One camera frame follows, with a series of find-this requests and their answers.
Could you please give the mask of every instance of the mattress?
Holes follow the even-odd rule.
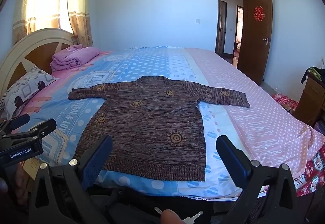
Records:
[[[49,118],[57,128],[43,139],[44,153],[38,156],[51,166],[67,164],[74,156],[87,123],[101,107],[101,98],[68,100],[72,88],[100,83],[130,82],[141,76],[186,80],[246,93],[250,109],[200,102],[206,142],[205,181],[159,181],[102,170],[96,183],[104,187],[126,185],[154,196],[185,196],[211,201],[237,199],[237,188],[216,152],[216,139],[227,135],[251,159],[263,165],[290,166],[298,195],[324,184],[325,136],[296,120],[248,77],[212,51],[178,47],[145,47],[102,52],[86,65],[57,71],[57,81],[36,94],[22,114],[30,122],[19,131],[29,130]],[[260,196],[265,195],[266,187]]]

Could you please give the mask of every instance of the human hand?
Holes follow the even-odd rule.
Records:
[[[15,175],[15,194],[17,197],[17,204],[24,205],[27,203],[28,192],[27,192],[27,180],[28,176],[26,171],[20,166],[17,165],[17,171]],[[6,194],[8,192],[8,185],[4,179],[0,178],[0,192]]]
[[[175,212],[166,209],[160,216],[160,224],[185,224],[185,222]]]

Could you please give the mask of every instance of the brown knitted sweater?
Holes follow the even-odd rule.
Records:
[[[205,180],[203,121],[196,105],[249,108],[244,93],[164,76],[73,89],[69,99],[106,99],[77,145],[78,159],[102,135],[113,139],[104,169],[169,181]]]

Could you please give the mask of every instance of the wooden headboard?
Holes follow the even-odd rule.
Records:
[[[72,36],[72,33],[62,29],[45,28],[17,42],[0,65],[0,96],[33,66],[51,74],[53,54],[71,46]]]

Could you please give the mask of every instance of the metal screw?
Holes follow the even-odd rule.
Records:
[[[70,162],[69,162],[69,164],[70,164],[71,166],[75,166],[77,163],[78,163],[78,160],[76,160],[76,159],[72,159],[72,160],[70,160]]]
[[[251,161],[251,164],[252,164],[254,167],[259,167],[259,166],[260,166],[260,162],[257,161],[257,160],[252,160],[252,161]]]
[[[45,168],[47,167],[47,165],[48,165],[48,164],[47,164],[46,162],[44,162],[44,163],[42,163],[42,164],[40,165],[40,168],[41,168],[41,169],[45,169]]]
[[[289,166],[287,164],[285,164],[285,163],[282,164],[281,167],[282,167],[282,169],[284,169],[286,171],[289,170]]]

